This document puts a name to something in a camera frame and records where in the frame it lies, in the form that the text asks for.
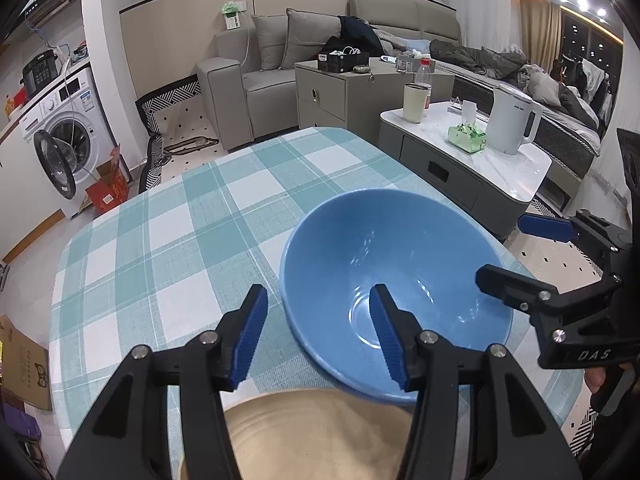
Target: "range hood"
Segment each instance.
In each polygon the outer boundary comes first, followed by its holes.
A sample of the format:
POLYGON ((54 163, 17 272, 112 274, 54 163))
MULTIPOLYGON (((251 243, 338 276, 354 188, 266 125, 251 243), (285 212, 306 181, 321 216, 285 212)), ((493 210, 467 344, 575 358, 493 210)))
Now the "range hood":
POLYGON ((33 34, 30 28, 41 27, 74 0, 36 0, 18 17, 4 44, 24 41, 33 34))

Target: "mattress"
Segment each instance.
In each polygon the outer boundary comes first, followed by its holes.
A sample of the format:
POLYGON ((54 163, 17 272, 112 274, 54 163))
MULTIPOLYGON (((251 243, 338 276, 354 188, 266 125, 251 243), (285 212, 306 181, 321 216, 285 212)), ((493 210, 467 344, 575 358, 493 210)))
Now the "mattress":
MULTIPOLYGON (((494 87, 504 82, 442 61, 436 62, 436 70, 456 76, 453 97, 461 101, 474 101, 480 111, 485 114, 491 113, 494 106, 494 87)), ((594 157, 600 155, 600 137, 594 130, 544 105, 534 144, 579 178, 587 173, 594 157)))

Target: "power outlet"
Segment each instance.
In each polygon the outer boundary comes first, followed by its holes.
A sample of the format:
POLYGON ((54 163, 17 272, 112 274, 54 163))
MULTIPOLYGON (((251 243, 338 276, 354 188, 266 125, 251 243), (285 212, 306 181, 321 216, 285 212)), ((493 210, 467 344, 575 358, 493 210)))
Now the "power outlet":
POLYGON ((238 9, 243 12, 244 10, 246 10, 246 0, 242 0, 241 2, 232 2, 233 4, 235 4, 236 6, 238 6, 238 9))

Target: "hand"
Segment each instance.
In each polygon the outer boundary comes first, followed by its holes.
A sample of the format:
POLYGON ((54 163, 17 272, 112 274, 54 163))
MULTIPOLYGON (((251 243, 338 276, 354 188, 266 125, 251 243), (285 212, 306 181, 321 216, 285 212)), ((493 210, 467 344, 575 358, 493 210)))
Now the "hand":
MULTIPOLYGON (((632 368, 631 363, 624 363, 620 368, 628 370, 632 368)), ((606 368, 587 368, 584 371, 584 383, 590 389, 592 394, 596 394, 607 378, 606 368)))

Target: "window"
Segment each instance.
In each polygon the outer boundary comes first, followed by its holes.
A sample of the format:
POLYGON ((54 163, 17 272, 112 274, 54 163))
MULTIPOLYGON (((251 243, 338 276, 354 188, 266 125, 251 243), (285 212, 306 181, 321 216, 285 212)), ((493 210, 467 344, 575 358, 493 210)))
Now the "window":
POLYGON ((622 68, 623 46, 593 25, 562 11, 560 53, 573 59, 585 58, 609 74, 610 90, 616 97, 622 68))

